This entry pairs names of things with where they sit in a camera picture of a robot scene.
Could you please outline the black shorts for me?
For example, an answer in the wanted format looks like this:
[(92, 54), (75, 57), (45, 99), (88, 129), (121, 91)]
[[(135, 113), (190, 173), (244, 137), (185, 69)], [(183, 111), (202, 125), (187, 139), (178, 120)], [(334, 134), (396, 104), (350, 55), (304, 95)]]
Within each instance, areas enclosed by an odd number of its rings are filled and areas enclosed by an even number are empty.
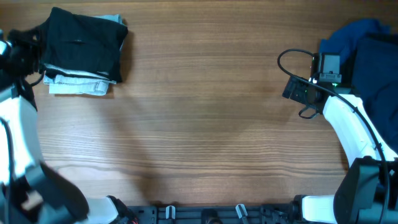
[(125, 25), (53, 7), (39, 30), (46, 76), (122, 81), (121, 47), (128, 34)]

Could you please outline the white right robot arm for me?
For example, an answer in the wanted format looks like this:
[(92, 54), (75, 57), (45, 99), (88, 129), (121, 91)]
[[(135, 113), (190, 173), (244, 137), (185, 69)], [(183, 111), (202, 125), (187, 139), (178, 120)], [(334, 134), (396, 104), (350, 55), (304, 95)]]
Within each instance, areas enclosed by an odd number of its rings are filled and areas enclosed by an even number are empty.
[(313, 109), (331, 124), (349, 163), (333, 195), (297, 195), (289, 223), (397, 223), (397, 153), (382, 139), (360, 97), (340, 87), (340, 57), (308, 53), (311, 75), (289, 72), (283, 97)]

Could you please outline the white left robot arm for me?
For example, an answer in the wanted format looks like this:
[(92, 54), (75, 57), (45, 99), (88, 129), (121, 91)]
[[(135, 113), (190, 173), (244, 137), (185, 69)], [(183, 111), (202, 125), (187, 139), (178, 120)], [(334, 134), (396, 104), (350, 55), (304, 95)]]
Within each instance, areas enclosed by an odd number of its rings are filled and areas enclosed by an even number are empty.
[(1, 39), (1, 223), (121, 223), (118, 200), (88, 199), (43, 159), (33, 83), (40, 31)]

